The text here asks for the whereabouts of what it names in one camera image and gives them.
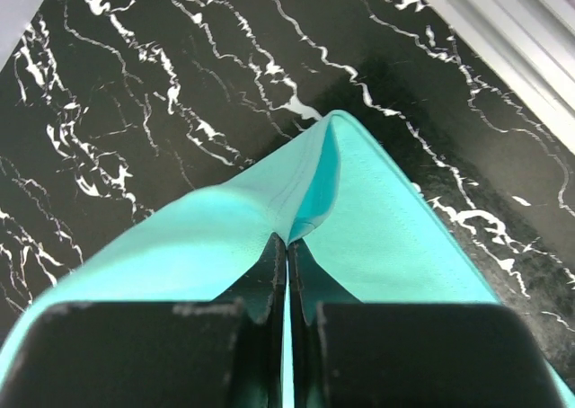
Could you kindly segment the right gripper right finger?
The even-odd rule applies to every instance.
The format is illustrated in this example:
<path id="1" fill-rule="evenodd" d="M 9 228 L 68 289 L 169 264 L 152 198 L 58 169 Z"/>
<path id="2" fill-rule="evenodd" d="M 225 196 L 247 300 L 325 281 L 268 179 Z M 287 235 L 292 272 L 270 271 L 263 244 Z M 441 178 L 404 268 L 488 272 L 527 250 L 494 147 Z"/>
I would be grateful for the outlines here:
<path id="1" fill-rule="evenodd" d="M 287 251 L 298 407 L 563 407 L 531 332 L 494 304 L 365 303 Z"/>

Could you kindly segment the teal t shirt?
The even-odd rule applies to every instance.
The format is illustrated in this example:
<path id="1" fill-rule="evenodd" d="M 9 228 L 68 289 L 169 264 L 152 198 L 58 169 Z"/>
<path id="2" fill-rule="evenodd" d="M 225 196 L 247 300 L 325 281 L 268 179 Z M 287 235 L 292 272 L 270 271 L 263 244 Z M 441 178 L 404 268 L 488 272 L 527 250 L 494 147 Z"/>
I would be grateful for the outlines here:
<path id="1" fill-rule="evenodd" d="M 365 303 L 504 306 L 386 151 L 354 117 L 333 111 L 231 180 L 162 208 L 46 290 L 4 342 L 1 385 L 24 335 L 53 305 L 209 302 L 272 235 L 286 247 L 279 407 L 298 407 L 288 274 L 298 241 Z"/>

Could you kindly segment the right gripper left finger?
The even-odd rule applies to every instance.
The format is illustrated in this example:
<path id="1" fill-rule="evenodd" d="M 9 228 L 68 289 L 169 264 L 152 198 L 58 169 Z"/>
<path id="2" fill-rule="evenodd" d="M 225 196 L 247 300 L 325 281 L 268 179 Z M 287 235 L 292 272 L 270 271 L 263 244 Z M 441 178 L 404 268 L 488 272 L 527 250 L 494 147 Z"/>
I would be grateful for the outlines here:
<path id="1" fill-rule="evenodd" d="M 4 407 L 279 407 L 286 247 L 209 302 L 67 302 L 24 335 Z"/>

